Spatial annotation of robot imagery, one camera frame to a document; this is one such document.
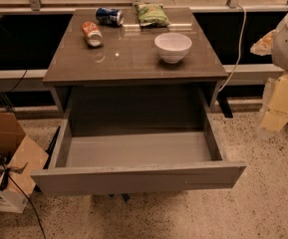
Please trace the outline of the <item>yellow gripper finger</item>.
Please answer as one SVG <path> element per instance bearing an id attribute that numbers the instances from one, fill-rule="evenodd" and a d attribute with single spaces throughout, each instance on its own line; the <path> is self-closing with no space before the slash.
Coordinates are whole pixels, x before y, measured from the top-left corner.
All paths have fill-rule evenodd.
<path id="1" fill-rule="evenodd" d="M 266 56 L 272 53 L 274 30 L 271 30 L 260 38 L 255 44 L 250 48 L 250 52 L 258 56 Z"/>
<path id="2" fill-rule="evenodd" d="M 288 74 L 267 81 L 260 110 L 260 127 L 274 133 L 279 132 L 287 122 Z"/>

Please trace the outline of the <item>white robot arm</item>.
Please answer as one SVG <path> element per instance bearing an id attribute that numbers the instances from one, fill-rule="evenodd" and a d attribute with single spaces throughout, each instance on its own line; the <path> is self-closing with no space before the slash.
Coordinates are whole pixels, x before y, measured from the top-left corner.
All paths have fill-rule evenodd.
<path id="1" fill-rule="evenodd" d="M 288 122 L 288 13 L 277 27 L 259 39 L 250 52 L 270 55 L 275 66 L 285 71 L 277 80 L 265 85 L 258 128 L 268 133 L 279 132 Z"/>

